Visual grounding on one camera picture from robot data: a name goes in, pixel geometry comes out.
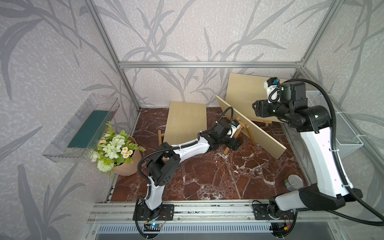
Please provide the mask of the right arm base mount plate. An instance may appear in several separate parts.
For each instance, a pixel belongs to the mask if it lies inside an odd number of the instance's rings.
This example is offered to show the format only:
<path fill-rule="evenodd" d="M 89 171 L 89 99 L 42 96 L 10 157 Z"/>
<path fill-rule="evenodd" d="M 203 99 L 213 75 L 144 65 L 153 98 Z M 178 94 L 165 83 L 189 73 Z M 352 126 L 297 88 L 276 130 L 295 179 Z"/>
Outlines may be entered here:
<path fill-rule="evenodd" d="M 252 201 L 252 209 L 255 220 L 294 220 L 295 212 L 293 210 L 281 211 L 274 205 L 262 203 L 258 200 Z"/>

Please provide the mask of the wooden easel frame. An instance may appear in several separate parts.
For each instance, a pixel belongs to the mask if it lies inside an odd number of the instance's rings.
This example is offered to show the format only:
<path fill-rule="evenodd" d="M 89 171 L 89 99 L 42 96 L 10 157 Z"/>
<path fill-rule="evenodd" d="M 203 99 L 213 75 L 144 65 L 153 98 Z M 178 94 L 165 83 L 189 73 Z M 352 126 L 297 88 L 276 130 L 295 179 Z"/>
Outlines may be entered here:
<path fill-rule="evenodd" d="M 226 148 L 224 150 L 224 155 L 227 155 L 229 151 L 236 151 L 241 144 L 244 142 L 245 137 L 247 137 L 253 146 L 256 145 L 255 138 L 251 127 L 245 123 L 240 118 L 236 118 L 231 122 L 231 129 L 228 133 L 226 140 Z"/>
<path fill-rule="evenodd" d="M 158 130 L 158 140 L 159 140 L 159 145 L 163 143 L 165 133 L 162 133 L 161 130 Z"/>
<path fill-rule="evenodd" d="M 268 126 L 268 125 L 273 123 L 272 121 L 263 120 L 263 119 L 256 119 L 256 118 L 249 118 L 249 120 L 252 121 L 252 122 L 265 123 L 266 126 Z"/>

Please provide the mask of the light plywood board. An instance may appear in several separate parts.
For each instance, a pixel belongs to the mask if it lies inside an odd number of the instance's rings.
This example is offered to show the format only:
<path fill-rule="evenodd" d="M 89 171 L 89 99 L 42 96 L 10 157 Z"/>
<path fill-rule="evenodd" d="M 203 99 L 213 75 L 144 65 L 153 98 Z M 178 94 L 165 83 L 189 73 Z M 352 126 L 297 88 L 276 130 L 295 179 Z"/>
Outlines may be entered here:
<path fill-rule="evenodd" d="M 240 113 L 235 107 L 232 108 L 234 112 L 233 119 L 240 120 L 240 122 L 244 125 L 244 130 L 242 130 L 242 132 L 249 137 L 254 145 L 261 147 L 269 155 L 278 160 L 287 148 Z"/>
<path fill-rule="evenodd" d="M 268 77 L 231 73 L 229 76 L 225 101 L 232 107 L 235 107 L 247 118 L 279 122 L 276 117 L 257 117 L 252 108 L 252 104 L 255 101 L 266 100 L 268 98 L 267 91 L 264 88 L 264 82 L 268 79 Z"/>
<path fill-rule="evenodd" d="M 183 144 L 195 140 L 199 132 L 207 129 L 205 104 L 171 102 L 164 142 L 170 145 Z"/>

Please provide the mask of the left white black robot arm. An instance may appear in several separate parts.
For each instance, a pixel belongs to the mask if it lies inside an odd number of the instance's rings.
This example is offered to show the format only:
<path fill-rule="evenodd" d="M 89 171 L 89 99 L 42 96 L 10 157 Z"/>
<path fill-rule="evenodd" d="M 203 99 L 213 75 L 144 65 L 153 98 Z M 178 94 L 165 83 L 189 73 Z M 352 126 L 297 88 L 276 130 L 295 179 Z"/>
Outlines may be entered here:
<path fill-rule="evenodd" d="M 219 120 L 209 129 L 199 132 L 195 140 L 181 145 L 162 143 L 159 148 L 143 157 L 138 163 L 138 173 L 147 181 L 147 195 L 139 197 L 135 220 L 153 220 L 162 212 L 165 185 L 174 177 L 183 161 L 197 155 L 215 151 L 221 146 L 237 150 L 242 144 L 235 138 L 240 132 L 240 122 L 234 120 L 235 110 L 228 107 Z"/>

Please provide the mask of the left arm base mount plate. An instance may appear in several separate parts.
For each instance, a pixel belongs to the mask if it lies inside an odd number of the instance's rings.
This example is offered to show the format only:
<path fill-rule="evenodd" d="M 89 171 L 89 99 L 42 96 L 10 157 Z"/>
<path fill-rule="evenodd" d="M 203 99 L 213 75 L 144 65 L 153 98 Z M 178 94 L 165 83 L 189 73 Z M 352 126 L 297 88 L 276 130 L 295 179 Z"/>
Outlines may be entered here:
<path fill-rule="evenodd" d="M 174 218 L 175 205 L 162 204 L 155 210 L 150 210 L 146 204 L 135 206 L 133 220 L 134 221 L 171 221 Z"/>

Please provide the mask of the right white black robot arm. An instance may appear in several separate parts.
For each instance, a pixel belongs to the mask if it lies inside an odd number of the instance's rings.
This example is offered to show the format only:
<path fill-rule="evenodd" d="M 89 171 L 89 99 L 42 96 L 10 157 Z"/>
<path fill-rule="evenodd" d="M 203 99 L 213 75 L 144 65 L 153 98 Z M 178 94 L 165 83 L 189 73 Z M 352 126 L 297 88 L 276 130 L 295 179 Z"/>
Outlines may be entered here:
<path fill-rule="evenodd" d="M 326 91 L 306 79 L 283 83 L 278 78 L 264 82 L 266 100 L 252 104 L 257 117 L 276 117 L 296 129 L 304 140 L 315 169 L 317 182 L 308 187 L 273 197 L 268 214 L 276 219 L 290 210 L 327 211 L 364 225 L 382 227 L 384 216 L 362 200 L 362 191 L 347 177 L 337 148 L 337 117 Z M 347 202 L 358 202 L 378 221 L 361 220 L 339 213 Z"/>

